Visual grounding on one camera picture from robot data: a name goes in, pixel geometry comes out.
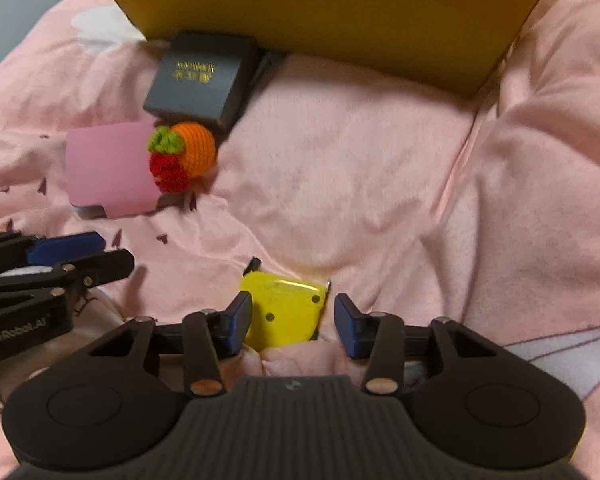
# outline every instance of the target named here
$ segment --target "pink square object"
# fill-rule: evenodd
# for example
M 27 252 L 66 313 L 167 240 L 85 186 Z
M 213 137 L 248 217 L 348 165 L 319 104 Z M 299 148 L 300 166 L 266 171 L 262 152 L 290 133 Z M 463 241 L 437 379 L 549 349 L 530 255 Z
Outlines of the pink square object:
M 155 211 L 160 190 L 146 145 L 154 120 L 76 128 L 67 132 L 66 177 L 74 207 L 101 205 L 107 218 Z

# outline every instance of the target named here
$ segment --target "rivet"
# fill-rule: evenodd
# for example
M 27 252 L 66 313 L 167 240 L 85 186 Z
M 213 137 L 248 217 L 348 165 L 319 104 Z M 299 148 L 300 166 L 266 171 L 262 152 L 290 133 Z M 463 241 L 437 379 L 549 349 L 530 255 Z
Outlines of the rivet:
M 213 379 L 200 379 L 191 383 L 189 389 L 191 393 L 200 397 L 211 397 L 219 394 L 222 391 L 222 384 Z
M 398 383 L 386 377 L 376 377 L 367 381 L 365 388 L 372 394 L 391 395 L 398 391 Z

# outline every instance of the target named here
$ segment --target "red yarn ball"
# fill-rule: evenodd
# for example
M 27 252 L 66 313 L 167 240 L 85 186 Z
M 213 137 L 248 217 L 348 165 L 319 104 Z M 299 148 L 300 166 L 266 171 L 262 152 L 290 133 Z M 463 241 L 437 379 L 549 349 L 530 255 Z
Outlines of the red yarn ball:
M 152 153 L 149 170 L 154 176 L 155 185 L 163 193 L 181 193 L 189 187 L 189 175 L 175 155 Z

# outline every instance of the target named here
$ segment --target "orange yarn ball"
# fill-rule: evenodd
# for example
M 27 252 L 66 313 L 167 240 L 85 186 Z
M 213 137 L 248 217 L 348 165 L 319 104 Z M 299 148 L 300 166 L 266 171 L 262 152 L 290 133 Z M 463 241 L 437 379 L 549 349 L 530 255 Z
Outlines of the orange yarn ball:
M 171 127 L 184 141 L 180 165 L 190 177 L 201 176 L 216 164 L 216 140 L 202 124 L 180 123 Z

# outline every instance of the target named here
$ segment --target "black box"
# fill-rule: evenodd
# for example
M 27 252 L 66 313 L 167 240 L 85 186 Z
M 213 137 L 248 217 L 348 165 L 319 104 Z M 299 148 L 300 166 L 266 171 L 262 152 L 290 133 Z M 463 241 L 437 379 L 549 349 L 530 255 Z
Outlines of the black box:
M 167 123 L 195 121 L 227 134 L 259 59 L 253 38 L 181 32 L 158 67 L 144 110 Z

